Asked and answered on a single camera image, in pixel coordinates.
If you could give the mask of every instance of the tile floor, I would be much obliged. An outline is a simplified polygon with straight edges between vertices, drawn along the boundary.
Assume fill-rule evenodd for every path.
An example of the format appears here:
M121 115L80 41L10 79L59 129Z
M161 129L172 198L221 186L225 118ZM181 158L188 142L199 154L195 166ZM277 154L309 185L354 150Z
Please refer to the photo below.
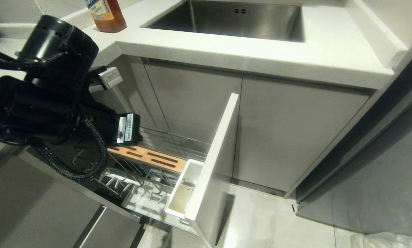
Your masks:
M335 248L335 229L297 217L294 200L232 185L232 209L216 248ZM340 242L347 233L338 230ZM162 223L146 228L138 248L205 248L195 235Z

